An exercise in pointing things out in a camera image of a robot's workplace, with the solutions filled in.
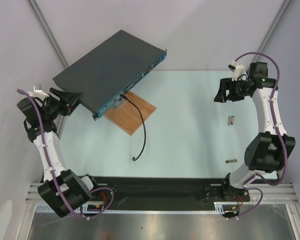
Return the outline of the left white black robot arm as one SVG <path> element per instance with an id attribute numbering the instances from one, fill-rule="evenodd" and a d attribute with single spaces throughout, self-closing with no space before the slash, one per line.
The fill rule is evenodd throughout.
<path id="1" fill-rule="evenodd" d="M 42 90 L 17 92 L 25 96 L 17 107 L 25 115 L 27 137 L 38 149 L 43 166 L 43 184 L 37 188 L 39 196 L 59 217 L 75 214 L 76 209 L 99 197 L 100 187 L 91 175 L 78 176 L 66 167 L 54 120 L 71 115 L 83 93 L 54 88 L 49 94 Z"/>

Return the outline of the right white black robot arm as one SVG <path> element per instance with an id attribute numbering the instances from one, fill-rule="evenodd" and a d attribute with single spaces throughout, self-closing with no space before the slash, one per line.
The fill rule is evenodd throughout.
<path id="1" fill-rule="evenodd" d="M 253 62 L 246 70 L 233 60 L 228 68 L 233 75 L 220 79 L 214 102 L 237 102 L 251 97 L 258 122 L 258 134 L 244 152 L 244 163 L 222 181 L 220 195 L 232 201 L 244 195 L 245 187 L 256 178 L 284 171 L 296 140 L 288 136 L 283 126 L 278 107 L 278 81 L 268 77 L 267 63 Z"/>

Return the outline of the dark grey network switch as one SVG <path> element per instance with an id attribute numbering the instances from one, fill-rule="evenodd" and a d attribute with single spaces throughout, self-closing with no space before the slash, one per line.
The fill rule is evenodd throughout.
<path id="1" fill-rule="evenodd" d="M 97 120 L 166 56 L 166 50 L 119 30 L 53 81 L 64 92 L 82 93 L 79 103 Z"/>

